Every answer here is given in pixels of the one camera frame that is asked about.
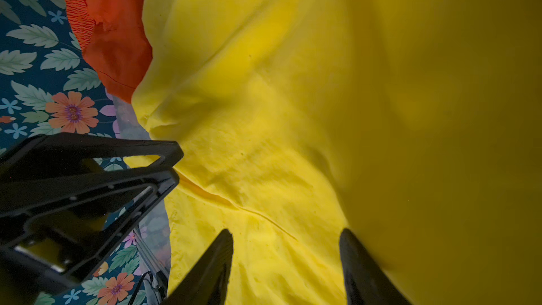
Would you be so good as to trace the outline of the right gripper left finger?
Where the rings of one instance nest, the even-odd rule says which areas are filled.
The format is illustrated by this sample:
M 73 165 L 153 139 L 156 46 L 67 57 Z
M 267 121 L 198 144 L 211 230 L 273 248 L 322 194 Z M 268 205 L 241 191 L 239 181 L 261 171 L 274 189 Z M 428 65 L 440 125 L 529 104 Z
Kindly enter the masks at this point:
M 222 230 L 176 289 L 162 302 L 168 305 L 224 305 L 234 255 L 231 232 Z

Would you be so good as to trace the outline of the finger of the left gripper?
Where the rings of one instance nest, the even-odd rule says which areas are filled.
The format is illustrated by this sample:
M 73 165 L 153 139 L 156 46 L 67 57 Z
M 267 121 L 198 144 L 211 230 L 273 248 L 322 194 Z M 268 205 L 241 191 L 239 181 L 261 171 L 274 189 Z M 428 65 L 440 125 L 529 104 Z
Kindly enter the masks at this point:
M 1 184 L 1 266 L 82 282 L 179 183 L 140 168 Z
M 1 156 L 1 181 L 62 177 L 74 173 L 83 160 L 158 156 L 156 165 L 174 166 L 183 158 L 175 141 L 126 140 L 60 133 L 25 139 Z

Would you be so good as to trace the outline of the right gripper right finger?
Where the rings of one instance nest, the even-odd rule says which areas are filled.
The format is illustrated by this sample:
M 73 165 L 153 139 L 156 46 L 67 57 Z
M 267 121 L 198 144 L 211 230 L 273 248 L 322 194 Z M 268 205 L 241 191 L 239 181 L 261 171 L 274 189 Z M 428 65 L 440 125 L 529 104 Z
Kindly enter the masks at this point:
M 348 304 L 410 305 L 349 229 L 340 235 L 340 258 Z

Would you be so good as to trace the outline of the orange shorts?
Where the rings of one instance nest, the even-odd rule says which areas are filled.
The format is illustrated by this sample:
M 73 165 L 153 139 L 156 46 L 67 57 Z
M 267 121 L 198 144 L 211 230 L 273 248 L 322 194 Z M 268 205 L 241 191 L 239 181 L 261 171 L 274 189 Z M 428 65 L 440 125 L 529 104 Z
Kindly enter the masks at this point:
M 144 0 L 65 2 L 83 59 L 109 94 L 130 103 L 152 60 L 142 22 Z

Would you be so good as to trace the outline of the yellow shorts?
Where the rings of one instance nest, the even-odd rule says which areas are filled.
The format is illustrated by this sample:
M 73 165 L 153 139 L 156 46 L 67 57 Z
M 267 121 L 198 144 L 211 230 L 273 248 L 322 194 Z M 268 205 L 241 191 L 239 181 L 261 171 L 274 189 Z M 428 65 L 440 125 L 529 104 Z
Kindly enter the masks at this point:
M 174 290 L 344 304 L 351 230 L 412 304 L 541 303 L 541 0 L 145 0 L 132 105 L 184 152 Z

